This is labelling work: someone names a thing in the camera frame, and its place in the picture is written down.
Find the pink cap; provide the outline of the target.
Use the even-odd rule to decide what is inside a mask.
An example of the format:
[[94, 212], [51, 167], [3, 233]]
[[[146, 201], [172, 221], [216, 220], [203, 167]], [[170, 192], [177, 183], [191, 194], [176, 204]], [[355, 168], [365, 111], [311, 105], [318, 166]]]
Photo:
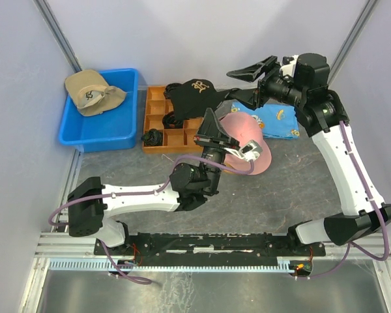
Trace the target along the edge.
[[272, 161], [270, 148], [263, 139], [262, 130], [258, 122], [248, 113], [232, 112], [220, 119], [221, 124], [228, 133], [239, 141], [243, 147], [250, 140], [255, 140], [263, 149], [260, 157], [254, 161], [253, 172], [250, 175], [258, 175], [268, 169]]

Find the blue astronaut print cloth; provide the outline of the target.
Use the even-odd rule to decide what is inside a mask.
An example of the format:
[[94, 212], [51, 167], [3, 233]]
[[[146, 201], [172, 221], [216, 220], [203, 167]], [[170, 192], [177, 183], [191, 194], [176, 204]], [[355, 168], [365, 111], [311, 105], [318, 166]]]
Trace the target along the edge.
[[265, 138], [298, 139], [300, 131], [295, 110], [292, 106], [265, 104], [256, 110], [250, 110], [240, 102], [231, 105], [231, 112], [244, 112], [251, 115], [258, 123]]

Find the black cap white lining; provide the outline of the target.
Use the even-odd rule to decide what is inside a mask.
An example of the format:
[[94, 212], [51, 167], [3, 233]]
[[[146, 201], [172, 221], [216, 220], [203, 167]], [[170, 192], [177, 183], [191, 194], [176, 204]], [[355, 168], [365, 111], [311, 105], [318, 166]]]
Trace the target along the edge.
[[214, 96], [218, 91], [212, 82], [202, 79], [192, 79], [171, 92], [170, 101], [175, 117], [181, 120], [203, 117], [207, 108], [215, 111], [219, 105]]

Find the beige cap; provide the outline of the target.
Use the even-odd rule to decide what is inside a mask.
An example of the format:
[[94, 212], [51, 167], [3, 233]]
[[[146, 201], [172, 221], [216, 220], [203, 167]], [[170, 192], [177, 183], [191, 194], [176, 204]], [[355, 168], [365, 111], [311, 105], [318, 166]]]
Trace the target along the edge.
[[127, 92], [109, 85], [95, 70], [82, 70], [65, 79], [65, 88], [79, 113], [84, 117], [100, 115], [119, 107]]

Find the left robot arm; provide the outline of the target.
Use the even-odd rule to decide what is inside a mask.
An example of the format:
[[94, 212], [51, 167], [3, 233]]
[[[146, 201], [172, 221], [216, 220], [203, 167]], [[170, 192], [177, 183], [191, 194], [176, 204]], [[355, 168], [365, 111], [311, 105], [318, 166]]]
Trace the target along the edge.
[[218, 183], [229, 149], [240, 143], [224, 130], [216, 114], [205, 112], [194, 142], [202, 147], [197, 166], [177, 159], [164, 184], [114, 186], [89, 177], [68, 196], [68, 233], [71, 237], [94, 237], [116, 254], [130, 250], [128, 227], [119, 215], [144, 211], [192, 211], [218, 193]]

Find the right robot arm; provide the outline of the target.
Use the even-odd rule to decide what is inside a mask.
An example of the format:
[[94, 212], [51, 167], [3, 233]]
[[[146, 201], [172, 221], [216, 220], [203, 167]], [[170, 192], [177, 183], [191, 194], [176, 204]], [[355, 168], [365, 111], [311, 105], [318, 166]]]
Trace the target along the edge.
[[338, 94], [328, 86], [330, 66], [326, 57], [303, 53], [284, 57], [274, 55], [227, 76], [257, 82], [253, 89], [234, 89], [229, 96], [251, 110], [276, 100], [295, 109], [304, 127], [322, 154], [337, 188], [341, 212], [297, 224], [291, 228], [286, 247], [301, 255], [310, 244], [330, 241], [344, 245], [383, 231], [391, 223], [391, 203], [379, 194], [358, 154], [349, 117]]

